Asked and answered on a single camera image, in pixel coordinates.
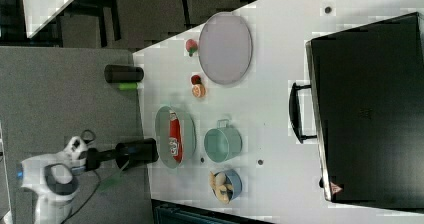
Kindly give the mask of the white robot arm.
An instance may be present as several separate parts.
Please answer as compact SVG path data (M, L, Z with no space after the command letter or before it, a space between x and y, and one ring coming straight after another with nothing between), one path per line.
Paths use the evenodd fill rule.
M62 151L20 163L21 187L37 195L34 224L62 224L79 192L77 175L86 171L88 145L94 139L73 136Z

